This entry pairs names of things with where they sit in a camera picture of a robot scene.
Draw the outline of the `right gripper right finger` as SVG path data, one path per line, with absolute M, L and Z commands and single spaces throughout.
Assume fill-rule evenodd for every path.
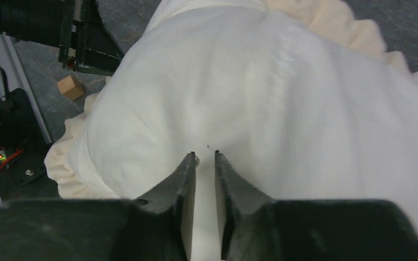
M 214 154 L 222 260 L 283 260 L 274 200 L 239 175 L 226 156 Z

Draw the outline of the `white pillow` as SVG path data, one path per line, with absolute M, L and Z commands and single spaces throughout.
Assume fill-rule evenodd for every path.
M 199 158 L 192 260 L 220 260 L 214 153 L 279 199 L 395 202 L 418 231 L 418 72 L 260 1 L 170 1 L 96 98 L 65 198 L 136 198 Z

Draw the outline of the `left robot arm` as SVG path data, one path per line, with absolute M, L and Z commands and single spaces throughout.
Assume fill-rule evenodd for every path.
M 44 156 L 48 145 L 39 128 L 27 93 L 9 90 L 0 67 L 4 96 L 0 98 L 0 178 L 22 187 L 46 173 Z

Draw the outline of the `grey pillowcase with cream ruffle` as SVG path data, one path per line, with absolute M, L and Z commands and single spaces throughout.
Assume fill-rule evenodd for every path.
M 402 52 L 387 52 L 378 25 L 372 20 L 357 20 L 344 1 L 253 1 L 261 10 L 279 11 L 304 23 L 311 31 L 328 40 L 346 46 L 413 77 L 418 82 L 418 72 L 412 73 Z M 47 153 L 44 164 L 48 177 L 58 185 L 63 198 L 105 198 L 103 192 L 93 192 L 75 176 L 66 157 L 73 141 L 82 130 L 97 93 L 85 98 L 84 111 L 65 120 L 65 133 Z

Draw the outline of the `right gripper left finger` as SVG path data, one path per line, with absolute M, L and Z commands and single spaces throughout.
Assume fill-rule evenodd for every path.
M 191 152 L 172 174 L 128 205 L 115 260 L 190 260 L 196 167 Z

